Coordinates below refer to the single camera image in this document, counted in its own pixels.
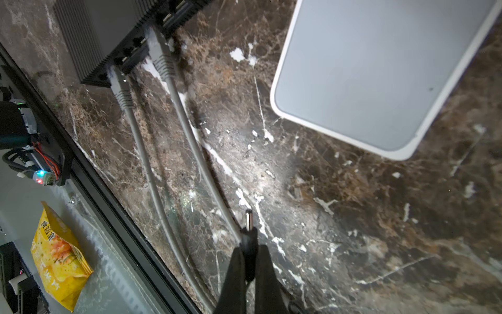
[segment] ethernet port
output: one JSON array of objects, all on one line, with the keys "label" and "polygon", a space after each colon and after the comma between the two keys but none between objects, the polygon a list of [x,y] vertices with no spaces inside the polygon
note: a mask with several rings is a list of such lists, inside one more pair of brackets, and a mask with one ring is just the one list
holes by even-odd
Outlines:
[{"label": "ethernet port", "polygon": [[167,15],[167,13],[157,13],[155,15],[155,23],[157,23],[157,25],[162,25],[164,24],[162,22],[162,20],[164,19],[164,17]]},{"label": "ethernet port", "polygon": [[115,58],[115,59],[113,60],[113,63],[114,63],[115,65],[122,65],[122,64],[123,64],[123,58],[122,58],[122,57]]},{"label": "ethernet port", "polygon": [[134,48],[133,47],[129,47],[129,48],[124,48],[122,50],[122,53],[124,54],[124,56],[126,57],[131,57],[133,55],[133,50]]},{"label": "ethernet port", "polygon": [[144,44],[145,38],[144,37],[136,37],[133,39],[133,45],[137,48],[140,48],[142,44]]}]

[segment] electronic device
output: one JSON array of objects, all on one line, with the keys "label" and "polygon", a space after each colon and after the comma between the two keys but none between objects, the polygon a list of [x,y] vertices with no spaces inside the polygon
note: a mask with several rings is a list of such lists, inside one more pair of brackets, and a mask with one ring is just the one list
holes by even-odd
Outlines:
[{"label": "electronic device", "polygon": [[57,0],[56,18],[83,84],[109,87],[106,69],[128,74],[148,54],[145,28],[171,35],[210,0]]},{"label": "electronic device", "polygon": [[384,157],[412,156],[501,0],[298,0],[274,111]]},{"label": "electronic device", "polygon": [[0,246],[0,310],[8,313],[48,313],[43,293],[29,273],[14,242]]},{"label": "electronic device", "polygon": [[0,150],[10,149],[2,152],[2,162],[18,177],[41,185],[64,185],[70,154],[52,135],[53,125],[42,122],[43,113],[33,107],[34,99],[21,80],[0,58]]}]

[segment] brown marble surface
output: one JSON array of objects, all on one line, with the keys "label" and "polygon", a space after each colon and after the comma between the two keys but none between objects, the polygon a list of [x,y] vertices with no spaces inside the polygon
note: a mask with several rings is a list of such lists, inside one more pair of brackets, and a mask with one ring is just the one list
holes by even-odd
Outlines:
[{"label": "brown marble surface", "polygon": [[[0,41],[192,295],[127,122],[110,90],[78,83],[53,2],[1,2]],[[215,0],[176,34],[180,92],[236,218],[254,209],[277,277],[309,312],[502,312],[502,25],[415,155],[395,162],[273,113],[293,8]],[[236,48],[241,62],[230,55]],[[136,115],[159,189],[176,204],[169,219],[217,297],[234,241],[152,73],[148,62],[132,73]]]}]

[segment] white router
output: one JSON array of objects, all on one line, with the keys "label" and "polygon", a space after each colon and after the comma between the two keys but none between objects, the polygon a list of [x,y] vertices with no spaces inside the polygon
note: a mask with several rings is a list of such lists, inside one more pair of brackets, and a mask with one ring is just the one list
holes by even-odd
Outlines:
[{"label": "white router", "polygon": [[289,120],[412,156],[502,0],[298,0],[271,91]]}]

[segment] black wire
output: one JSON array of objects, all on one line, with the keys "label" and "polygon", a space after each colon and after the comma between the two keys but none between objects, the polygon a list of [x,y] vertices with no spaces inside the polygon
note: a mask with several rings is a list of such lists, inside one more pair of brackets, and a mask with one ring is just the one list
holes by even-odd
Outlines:
[{"label": "black wire", "polygon": [[59,165],[59,163],[58,163],[56,160],[54,160],[54,158],[52,158],[51,156],[49,156],[49,155],[47,155],[47,154],[43,154],[43,157],[44,157],[44,156],[45,156],[46,158],[48,158],[49,160],[51,160],[51,161],[52,161],[52,162],[56,165],[56,167],[58,168],[58,170],[59,170],[59,171],[61,171],[61,166]]},{"label": "black wire", "polygon": [[[14,168],[14,167],[12,167],[12,166],[9,166],[9,168],[10,168],[10,169],[12,169],[12,170],[14,170],[15,172],[23,172],[23,171],[19,171],[19,169],[16,169],[16,168]],[[29,178],[29,179],[33,179],[33,175],[34,175],[34,174],[35,174],[35,172],[34,172],[34,171],[31,171],[31,170],[30,170],[30,171],[25,171],[25,172],[24,172],[24,175],[25,175],[27,178]]]},{"label": "black wire", "polygon": [[25,167],[24,165],[21,165],[21,164],[15,162],[15,160],[17,158],[21,159],[22,161],[24,161],[24,160],[28,161],[29,158],[26,156],[26,152],[28,152],[28,151],[26,151],[26,150],[24,150],[22,148],[14,148],[14,149],[11,149],[8,152],[6,152],[2,156],[2,160],[9,166],[10,169],[12,169],[12,170],[14,170],[16,172],[23,172],[23,171],[34,172],[34,171],[37,171],[38,167],[36,167],[35,165],[30,166],[28,168],[28,167]]}]

